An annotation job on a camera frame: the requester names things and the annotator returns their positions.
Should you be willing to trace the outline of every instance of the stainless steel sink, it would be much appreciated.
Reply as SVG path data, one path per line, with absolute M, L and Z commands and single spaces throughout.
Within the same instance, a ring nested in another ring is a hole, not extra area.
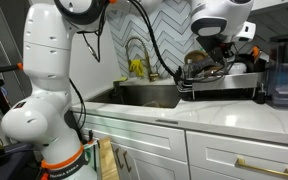
M 124 104 L 157 108 L 175 108 L 180 100 L 175 85 L 120 86 L 108 90 L 88 102 Z

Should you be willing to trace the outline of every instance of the white countertop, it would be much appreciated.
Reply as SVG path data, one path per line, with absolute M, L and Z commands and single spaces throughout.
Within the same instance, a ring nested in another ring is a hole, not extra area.
M 139 85 L 147 82 L 135 80 L 126 84 Z M 172 84 L 172 80 L 155 84 Z M 180 100 L 174 109 L 91 102 L 86 102 L 85 106 L 87 113 L 93 115 L 288 144 L 288 110 L 276 110 L 266 104 L 258 105 L 250 100 L 202 102 Z M 80 105 L 75 105 L 71 109 L 79 112 Z

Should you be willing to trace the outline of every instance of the faucet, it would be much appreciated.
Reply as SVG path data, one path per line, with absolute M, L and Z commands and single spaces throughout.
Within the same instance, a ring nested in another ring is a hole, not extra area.
M 151 63 L 150 63 L 150 57 L 148 55 L 148 52 L 147 52 L 147 48 L 144 44 L 144 41 L 138 37 L 138 36 L 131 36 L 125 43 L 125 49 L 126 49 L 126 56 L 127 56 L 127 61 L 128 61 L 128 65 L 130 66 L 131 65 L 131 60 L 130 60 L 130 57 L 129 57 L 129 54 L 128 54 L 128 50 L 129 50 L 129 43 L 132 41 L 132 40 L 138 40 L 143 49 L 144 49 L 144 54 L 145 54 L 145 61 L 146 61 L 146 64 L 147 64 L 147 74 L 148 74 L 148 79 L 150 82 L 153 82 L 155 81 L 160 75 L 158 74 L 158 72 L 156 73 L 153 73 L 152 72 L 152 69 L 151 69 Z

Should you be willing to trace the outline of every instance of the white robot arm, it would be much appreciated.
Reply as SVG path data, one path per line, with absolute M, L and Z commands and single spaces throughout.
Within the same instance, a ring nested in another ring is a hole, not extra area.
M 64 114 L 71 103 L 69 66 L 76 32 L 98 30 L 105 10 L 137 13 L 127 0 L 55 0 L 56 6 L 33 5 L 24 30 L 24 71 L 32 95 L 17 103 L 2 120 L 5 134 L 40 148 L 51 179 L 97 179 L 85 165 L 83 146 Z M 162 0 L 142 0 L 152 12 Z M 245 23 L 253 0 L 192 0 L 192 31 L 207 50 L 219 43 L 251 40 L 255 26 Z

